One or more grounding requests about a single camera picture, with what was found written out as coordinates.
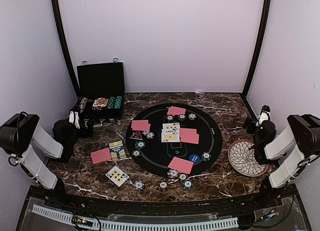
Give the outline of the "red-backed playing card deck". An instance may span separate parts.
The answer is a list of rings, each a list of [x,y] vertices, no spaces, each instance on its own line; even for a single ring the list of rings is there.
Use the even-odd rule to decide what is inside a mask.
[[[92,163],[94,165],[107,162],[112,159],[109,148],[104,148],[104,149],[94,151],[90,154],[90,156],[91,156]]]

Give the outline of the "red card deck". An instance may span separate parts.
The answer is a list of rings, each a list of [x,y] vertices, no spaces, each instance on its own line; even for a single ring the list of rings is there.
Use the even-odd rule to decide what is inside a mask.
[[[121,140],[109,143],[108,147],[113,161],[126,158],[125,148]]]

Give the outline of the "red triangular all-in marker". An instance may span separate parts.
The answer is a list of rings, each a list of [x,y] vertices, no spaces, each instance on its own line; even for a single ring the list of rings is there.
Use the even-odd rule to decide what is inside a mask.
[[[133,140],[139,140],[139,141],[143,140],[143,136],[140,131],[135,131],[129,138]]]

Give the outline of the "50 chips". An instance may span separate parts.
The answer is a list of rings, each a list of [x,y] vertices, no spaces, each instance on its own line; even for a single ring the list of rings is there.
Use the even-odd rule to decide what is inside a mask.
[[[186,116],[184,115],[184,114],[180,114],[179,116],[178,116],[178,120],[179,121],[184,121],[186,119]]]
[[[146,143],[143,140],[140,140],[135,144],[135,148],[139,150],[143,149],[145,146],[146,146]]]
[[[211,154],[209,152],[203,152],[202,153],[202,160],[204,162],[208,162],[211,159]]]

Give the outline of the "100 chips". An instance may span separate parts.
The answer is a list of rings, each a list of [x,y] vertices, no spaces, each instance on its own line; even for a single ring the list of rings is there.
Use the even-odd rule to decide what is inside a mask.
[[[178,178],[182,181],[185,181],[188,178],[188,175],[186,173],[180,173]]]
[[[174,116],[172,116],[172,115],[168,115],[167,117],[166,117],[166,119],[170,122],[170,121],[173,121],[174,120]]]
[[[133,156],[134,158],[138,158],[138,157],[141,156],[141,152],[140,152],[139,150],[134,150],[134,151],[132,152],[132,156]]]

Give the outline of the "10 chips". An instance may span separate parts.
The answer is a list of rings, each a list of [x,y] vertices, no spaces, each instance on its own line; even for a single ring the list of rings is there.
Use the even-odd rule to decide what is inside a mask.
[[[196,117],[197,117],[197,116],[196,116],[194,113],[190,113],[190,114],[188,115],[188,118],[189,118],[189,120],[191,120],[191,121],[195,120]]]
[[[146,136],[147,139],[153,139],[155,134],[152,131],[143,131],[142,134]]]
[[[175,169],[169,169],[167,171],[167,176],[171,179],[176,179],[179,177],[179,172]]]

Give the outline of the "card dealt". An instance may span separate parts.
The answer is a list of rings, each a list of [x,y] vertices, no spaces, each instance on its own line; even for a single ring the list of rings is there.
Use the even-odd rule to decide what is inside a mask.
[[[147,125],[142,127],[140,130],[143,131],[143,132],[149,132],[150,131],[150,127],[151,127],[151,124],[148,123]]]
[[[186,113],[186,109],[177,106],[170,106],[167,111],[168,116],[176,116],[176,115],[184,115]]]

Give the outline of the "blue small blind button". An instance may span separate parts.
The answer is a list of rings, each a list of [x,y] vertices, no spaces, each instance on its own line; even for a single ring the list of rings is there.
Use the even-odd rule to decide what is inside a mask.
[[[191,154],[189,156],[189,161],[193,162],[194,164],[198,164],[201,161],[201,158],[197,154]]]

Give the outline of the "blue chip stack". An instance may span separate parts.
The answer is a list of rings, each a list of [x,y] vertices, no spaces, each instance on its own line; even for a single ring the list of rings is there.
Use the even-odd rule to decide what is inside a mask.
[[[145,184],[143,181],[137,180],[134,182],[133,187],[135,190],[142,190],[145,188]]]

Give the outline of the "green-blue 50 chip stack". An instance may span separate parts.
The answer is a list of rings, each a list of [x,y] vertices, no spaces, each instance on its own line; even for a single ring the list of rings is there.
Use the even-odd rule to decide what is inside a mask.
[[[183,188],[184,190],[186,190],[186,191],[192,189],[193,186],[194,186],[193,181],[192,181],[192,180],[189,180],[189,179],[184,180],[183,183],[182,183],[182,188]]]

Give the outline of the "orange 100 chip stack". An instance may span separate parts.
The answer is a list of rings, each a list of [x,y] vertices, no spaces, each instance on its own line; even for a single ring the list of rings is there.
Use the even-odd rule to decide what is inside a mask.
[[[168,187],[168,184],[165,181],[160,182],[159,187],[162,189],[166,189]]]

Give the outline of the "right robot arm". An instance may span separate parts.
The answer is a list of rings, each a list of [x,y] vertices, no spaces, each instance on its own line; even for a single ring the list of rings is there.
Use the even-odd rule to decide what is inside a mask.
[[[253,136],[254,158],[258,164],[283,160],[260,184],[255,196],[255,204],[260,208],[266,208],[279,196],[281,188],[320,157],[320,119],[312,114],[291,114],[287,122],[280,134],[268,112],[263,112],[257,120],[248,117],[243,124],[246,132]]]

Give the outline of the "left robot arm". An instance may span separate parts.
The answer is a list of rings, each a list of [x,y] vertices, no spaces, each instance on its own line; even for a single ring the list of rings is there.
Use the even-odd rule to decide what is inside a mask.
[[[38,156],[68,163],[74,156],[74,146],[80,136],[91,136],[93,124],[81,121],[79,113],[70,111],[67,119],[57,121],[50,135],[40,125],[40,117],[24,111],[15,114],[0,127],[0,147],[9,155],[11,166],[21,166],[29,178],[36,181],[51,201],[60,209],[67,209],[71,199],[61,178],[49,170]]]

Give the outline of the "blue-white chips in case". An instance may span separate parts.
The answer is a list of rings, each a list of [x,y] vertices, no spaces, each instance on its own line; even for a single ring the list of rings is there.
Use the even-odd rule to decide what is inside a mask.
[[[79,105],[78,105],[80,113],[82,113],[82,112],[84,111],[87,102],[88,102],[88,98],[86,98],[86,97],[83,97],[83,98],[80,100],[80,103],[79,103]]]

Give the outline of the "card deck in case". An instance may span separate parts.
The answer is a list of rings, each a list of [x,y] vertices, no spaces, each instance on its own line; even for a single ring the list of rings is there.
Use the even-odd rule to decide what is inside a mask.
[[[102,109],[102,108],[105,108],[108,104],[108,99],[107,98],[98,98],[98,99],[95,99],[93,101],[93,105],[92,105],[92,108],[93,109]]]

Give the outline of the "green chip row left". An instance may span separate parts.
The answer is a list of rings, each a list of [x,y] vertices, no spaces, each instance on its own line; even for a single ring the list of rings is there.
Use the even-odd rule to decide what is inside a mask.
[[[113,109],[114,108],[114,105],[115,105],[115,101],[116,101],[116,98],[114,96],[110,96],[108,98],[108,102],[107,102],[107,106],[106,108],[107,109]]]

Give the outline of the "green chip row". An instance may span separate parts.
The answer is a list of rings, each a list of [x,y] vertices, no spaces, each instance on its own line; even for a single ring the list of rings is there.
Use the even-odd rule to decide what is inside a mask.
[[[113,109],[114,108],[114,105],[115,105],[115,101],[116,101],[116,98],[114,96],[110,96],[108,98],[108,102],[107,102],[107,106],[106,108],[107,109]]]
[[[117,96],[117,97],[115,98],[113,108],[114,108],[114,109],[120,109],[121,106],[122,106],[122,101],[123,101],[122,96]]]

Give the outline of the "floral patterned plate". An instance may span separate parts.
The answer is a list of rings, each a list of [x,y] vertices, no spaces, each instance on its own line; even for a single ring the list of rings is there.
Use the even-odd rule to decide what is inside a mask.
[[[247,177],[258,177],[267,172],[268,164],[259,164],[255,159],[254,142],[240,139],[228,149],[228,160],[231,166]]]

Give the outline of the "green chip row right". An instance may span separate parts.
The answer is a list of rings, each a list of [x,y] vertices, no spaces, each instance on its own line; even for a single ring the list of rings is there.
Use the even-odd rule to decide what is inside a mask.
[[[122,106],[122,101],[123,101],[122,96],[117,96],[117,97],[115,98],[113,108],[114,108],[114,109],[120,109],[121,106]]]

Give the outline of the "black poker chip case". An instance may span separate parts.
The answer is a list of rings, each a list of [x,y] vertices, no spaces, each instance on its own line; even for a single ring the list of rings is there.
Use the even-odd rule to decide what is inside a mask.
[[[125,75],[124,64],[122,62],[108,62],[85,64],[77,67],[78,82],[80,88],[80,97],[76,103],[79,103],[83,97],[88,98],[85,109],[79,114],[81,120],[94,120],[99,122],[119,121],[122,119],[125,98]],[[93,109],[94,100],[99,98],[109,99],[109,97],[122,96],[122,106],[120,109]]]

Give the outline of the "round black poker mat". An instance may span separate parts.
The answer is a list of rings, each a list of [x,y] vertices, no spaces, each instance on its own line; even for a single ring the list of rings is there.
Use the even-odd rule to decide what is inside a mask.
[[[189,120],[189,118],[186,117],[184,121],[179,121],[178,117],[174,117],[174,120],[171,122],[180,123],[182,128],[196,129],[199,134],[198,144],[185,142],[170,144],[161,142],[161,129],[164,123],[169,122],[167,120],[167,112],[171,106],[185,108],[186,116],[191,113],[196,115],[195,120]],[[167,178],[168,165],[173,157],[189,161],[189,157],[192,154],[198,155],[200,162],[193,164],[190,175],[198,175],[210,168],[217,161],[222,151],[223,137],[218,124],[209,114],[196,107],[180,103],[158,104],[143,110],[134,117],[134,120],[148,120],[150,131],[154,133],[154,138],[148,139],[143,137],[145,147],[137,149],[140,151],[139,157],[133,157],[132,152],[136,150],[135,144],[138,140],[129,138],[134,133],[131,128],[131,123],[129,123],[125,136],[127,151],[142,169],[154,175]],[[209,161],[202,160],[203,152],[211,154]]]

